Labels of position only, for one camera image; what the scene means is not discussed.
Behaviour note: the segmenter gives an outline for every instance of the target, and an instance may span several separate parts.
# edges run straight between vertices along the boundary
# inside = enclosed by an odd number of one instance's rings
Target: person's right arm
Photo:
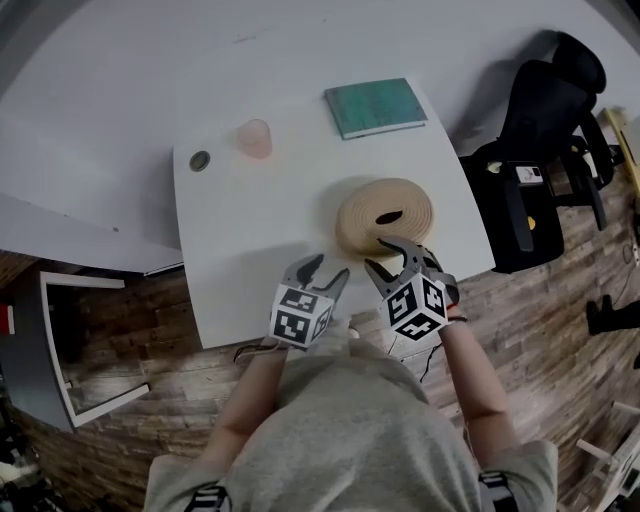
[[[459,314],[455,307],[449,311],[450,317]],[[509,418],[507,394],[465,323],[454,322],[444,327],[440,338],[471,448],[480,466],[486,466],[494,454],[520,444]]]

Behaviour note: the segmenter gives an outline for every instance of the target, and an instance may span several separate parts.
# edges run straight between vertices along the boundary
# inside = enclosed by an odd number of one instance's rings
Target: shirt sleeve
[[[502,474],[518,512],[555,512],[558,494],[558,449],[534,441],[497,453],[481,477]]]
[[[176,455],[156,457],[149,469],[144,512],[184,512],[199,489],[223,476],[207,461]]]

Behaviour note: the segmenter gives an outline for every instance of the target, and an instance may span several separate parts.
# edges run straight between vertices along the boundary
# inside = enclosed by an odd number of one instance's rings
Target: cup
[[[253,158],[267,158],[273,150],[271,130],[262,119],[251,119],[240,126],[238,142],[242,152]]]

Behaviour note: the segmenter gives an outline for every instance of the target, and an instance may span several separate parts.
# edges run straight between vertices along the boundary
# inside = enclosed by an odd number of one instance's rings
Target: white furniture leg
[[[631,405],[623,404],[622,402],[613,402],[613,408],[618,411],[624,411],[634,416],[640,416],[640,409]]]
[[[53,330],[51,329],[51,317],[49,316],[49,299],[47,295],[47,285],[56,286],[77,286],[82,288],[124,288],[124,281],[121,279],[102,279],[97,277],[75,276],[69,274],[53,274],[51,272],[40,272],[40,291],[42,293],[42,312],[44,316],[45,330],[47,333],[47,341],[49,343],[49,352],[51,361],[58,381],[58,388],[64,400],[69,418],[74,427],[84,425],[89,421],[95,420],[99,416],[107,414],[118,407],[135,400],[139,396],[150,391],[148,384],[142,384],[126,393],[113,397],[106,402],[91,407],[86,411],[76,414],[73,404],[69,398],[68,386],[62,376],[60,361],[58,361],[58,353],[56,352],[56,344],[53,340]]]
[[[581,450],[584,450],[585,452],[590,453],[594,457],[597,457],[598,459],[601,459],[601,460],[611,459],[610,453],[607,453],[604,450],[601,450],[597,446],[593,446],[592,444],[587,443],[584,439],[578,439],[576,446]]]

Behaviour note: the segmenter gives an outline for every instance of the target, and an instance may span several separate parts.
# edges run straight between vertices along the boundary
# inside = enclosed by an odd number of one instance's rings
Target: gray t-shirt
[[[500,473],[507,487],[497,495],[520,512],[555,511],[553,444],[507,450],[484,471]],[[203,461],[155,459],[145,510],[495,510],[496,489],[479,476],[461,436],[400,362],[316,356],[287,363],[278,410],[226,474]]]

